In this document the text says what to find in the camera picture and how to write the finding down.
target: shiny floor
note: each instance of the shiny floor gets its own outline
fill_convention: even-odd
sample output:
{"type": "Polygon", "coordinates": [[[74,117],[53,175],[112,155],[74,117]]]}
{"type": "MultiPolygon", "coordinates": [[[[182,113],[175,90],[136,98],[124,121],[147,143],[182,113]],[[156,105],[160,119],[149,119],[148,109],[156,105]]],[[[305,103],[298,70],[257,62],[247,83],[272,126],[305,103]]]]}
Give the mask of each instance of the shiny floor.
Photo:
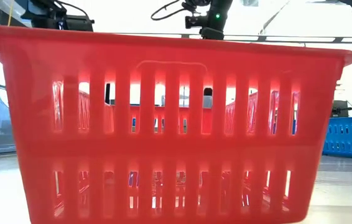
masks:
{"type": "MultiPolygon", "coordinates": [[[[30,223],[16,156],[0,156],[0,223],[30,223]]],[[[322,158],[302,223],[352,223],[352,159],[322,158]]]]}

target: red plastic basket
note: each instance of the red plastic basket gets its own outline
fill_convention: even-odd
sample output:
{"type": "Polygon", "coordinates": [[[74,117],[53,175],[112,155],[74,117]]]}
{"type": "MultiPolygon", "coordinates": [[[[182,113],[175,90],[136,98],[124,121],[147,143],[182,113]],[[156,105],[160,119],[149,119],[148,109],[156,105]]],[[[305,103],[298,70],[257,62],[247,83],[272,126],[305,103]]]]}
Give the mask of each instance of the red plastic basket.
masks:
{"type": "Polygon", "coordinates": [[[33,224],[280,223],[306,216],[352,52],[0,27],[0,61],[33,224]],[[131,83],[140,106],[129,104],[131,83]],[[226,107],[227,87],[236,98],[226,107]]]}

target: floor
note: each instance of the floor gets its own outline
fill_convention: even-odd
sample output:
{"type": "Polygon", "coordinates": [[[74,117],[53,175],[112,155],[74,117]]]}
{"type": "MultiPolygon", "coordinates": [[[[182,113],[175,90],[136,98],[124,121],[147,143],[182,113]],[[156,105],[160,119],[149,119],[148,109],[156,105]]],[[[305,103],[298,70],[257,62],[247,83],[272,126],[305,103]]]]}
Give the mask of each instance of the floor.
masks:
{"type": "MultiPolygon", "coordinates": [[[[0,223],[30,223],[16,156],[0,156],[0,223]]],[[[352,223],[352,159],[322,158],[302,223],[352,223]]]]}

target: basket rim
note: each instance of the basket rim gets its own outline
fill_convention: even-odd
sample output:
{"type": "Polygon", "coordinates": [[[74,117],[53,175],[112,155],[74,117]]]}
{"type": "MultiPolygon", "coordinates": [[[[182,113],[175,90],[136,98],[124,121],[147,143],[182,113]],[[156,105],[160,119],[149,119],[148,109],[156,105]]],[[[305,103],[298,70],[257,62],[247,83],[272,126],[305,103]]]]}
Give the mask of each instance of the basket rim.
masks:
{"type": "Polygon", "coordinates": [[[101,32],[83,32],[72,30],[53,30],[28,27],[0,26],[0,37],[19,37],[23,39],[42,38],[45,40],[61,39],[67,41],[94,42],[129,45],[156,45],[222,51],[243,51],[257,54],[299,54],[314,57],[343,58],[345,66],[352,64],[352,51],[341,49],[319,49],[311,47],[291,47],[282,45],[264,45],[253,43],[234,43],[218,40],[182,39],[168,37],[146,37],[110,34],[101,32]]]}

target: blue plastic basket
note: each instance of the blue plastic basket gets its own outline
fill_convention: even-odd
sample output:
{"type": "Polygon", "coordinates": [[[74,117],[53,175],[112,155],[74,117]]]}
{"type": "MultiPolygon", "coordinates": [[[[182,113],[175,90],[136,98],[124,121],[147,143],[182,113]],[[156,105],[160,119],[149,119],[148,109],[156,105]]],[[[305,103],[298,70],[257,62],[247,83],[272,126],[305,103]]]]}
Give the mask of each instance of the blue plastic basket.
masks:
{"type": "Polygon", "coordinates": [[[323,154],[352,157],[352,118],[331,118],[323,154]]]}

